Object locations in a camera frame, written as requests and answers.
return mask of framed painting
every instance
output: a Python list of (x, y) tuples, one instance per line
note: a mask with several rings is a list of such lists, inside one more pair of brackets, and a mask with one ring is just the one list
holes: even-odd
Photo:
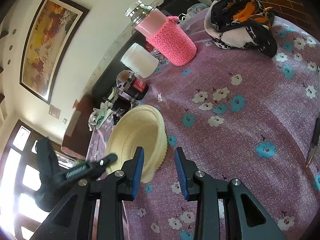
[(50, 104), (70, 41), (89, 10), (70, 0), (42, 0), (24, 45), (20, 85)]

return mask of red label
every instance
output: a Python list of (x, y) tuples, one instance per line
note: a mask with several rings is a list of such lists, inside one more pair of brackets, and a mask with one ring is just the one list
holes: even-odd
[(133, 84), (133, 87), (142, 93), (146, 87), (146, 84), (142, 80), (136, 79)]

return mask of floral tablecloth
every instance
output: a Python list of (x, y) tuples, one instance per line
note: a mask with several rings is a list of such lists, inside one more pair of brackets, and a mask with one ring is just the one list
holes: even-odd
[[(127, 239), (191, 240), (196, 203), (183, 199), (174, 149), (217, 179), (239, 178), (284, 235), (297, 240), (320, 207), (320, 158), (305, 169), (317, 116), (318, 41), (276, 17), (278, 53), (223, 50), (204, 30), (206, 10), (182, 27), (197, 46), (196, 57), (177, 67), (161, 59), (145, 81), (142, 104), (157, 107), (168, 136), (164, 162), (134, 202), (124, 202)], [(87, 159), (104, 157), (111, 119), (94, 130)], [(220, 206), (221, 238), (224, 213)]]

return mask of white cup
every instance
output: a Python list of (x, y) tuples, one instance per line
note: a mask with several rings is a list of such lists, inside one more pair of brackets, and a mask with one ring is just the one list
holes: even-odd
[(132, 44), (126, 51), (121, 58), (121, 62), (143, 78), (150, 76), (159, 64), (157, 58), (137, 43)]

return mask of wooden beam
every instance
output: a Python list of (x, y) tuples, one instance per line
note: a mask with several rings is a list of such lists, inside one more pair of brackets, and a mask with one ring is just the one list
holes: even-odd
[(0, 104), (3, 101), (3, 99), (4, 99), (4, 94), (0, 93)]
[(0, 39), (3, 38), (4, 36), (7, 36), (9, 33), (8, 31), (2, 31), (0, 34)]

